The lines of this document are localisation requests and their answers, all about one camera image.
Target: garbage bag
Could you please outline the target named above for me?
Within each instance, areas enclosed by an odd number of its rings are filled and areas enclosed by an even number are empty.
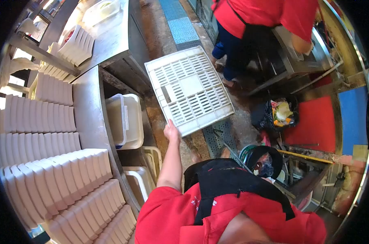
[[[294,127],[299,122],[299,112],[298,112],[298,102],[295,97],[285,98],[289,105],[289,119],[291,122],[286,125],[277,126],[278,121],[276,121],[276,116],[273,114],[272,100],[268,100],[265,103],[258,104],[255,109],[251,110],[251,123],[257,129],[272,129],[274,131],[282,131],[288,127]]]

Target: black plastic bag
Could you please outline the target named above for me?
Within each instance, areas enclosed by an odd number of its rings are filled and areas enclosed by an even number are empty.
[[[296,97],[286,98],[290,111],[293,112],[291,117],[294,122],[285,126],[275,126],[273,119],[273,110],[270,100],[266,103],[258,104],[255,109],[251,110],[251,123],[257,129],[272,129],[274,131],[282,131],[288,127],[294,127],[299,122],[299,104]]]

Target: red panel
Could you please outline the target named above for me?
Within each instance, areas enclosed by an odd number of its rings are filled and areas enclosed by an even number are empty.
[[[309,74],[309,78],[311,81],[313,81],[314,79],[316,79],[317,77],[321,76],[323,73],[315,73],[315,74]],[[321,78],[320,80],[318,80],[317,82],[315,82],[313,84],[313,87],[318,88],[321,87],[323,85],[328,85],[332,83],[332,78],[331,75],[326,75],[323,78]]]
[[[299,123],[284,130],[286,144],[316,144],[300,146],[319,151],[335,152],[334,111],[329,96],[299,104]]]

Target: perforated floor mat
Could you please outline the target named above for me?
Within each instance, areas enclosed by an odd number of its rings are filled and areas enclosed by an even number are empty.
[[[197,32],[195,31],[189,17],[169,20],[168,26],[170,27],[175,44],[199,40]]]
[[[160,4],[167,21],[187,17],[186,11],[178,0],[160,0]]]
[[[204,133],[204,137],[206,140],[207,148],[209,149],[209,154],[211,159],[216,159],[221,156],[221,152],[224,149],[224,144],[220,139],[216,137],[213,133],[213,129],[221,130],[223,133],[217,132],[220,137],[224,140],[224,142],[229,145],[229,147],[233,151],[237,151],[235,139],[231,134],[231,121],[230,120],[222,120],[220,122],[216,122],[208,127],[205,127],[202,131]]]
[[[196,40],[196,41],[188,41],[188,42],[177,44],[176,49],[178,51],[180,51],[180,50],[184,50],[184,49],[187,49],[187,48],[193,48],[195,46],[201,46],[202,48],[204,48],[204,46],[202,46],[201,41]]]

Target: blue panel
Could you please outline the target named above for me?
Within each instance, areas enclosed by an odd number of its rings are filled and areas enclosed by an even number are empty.
[[[183,9],[178,0],[160,0],[160,4],[162,5],[162,9],[167,21],[187,17],[186,11]]]
[[[366,87],[348,90],[338,94],[343,124],[343,155],[353,155],[353,145],[367,145]]]
[[[170,27],[175,44],[199,40],[197,32],[188,17],[169,20],[168,26]]]

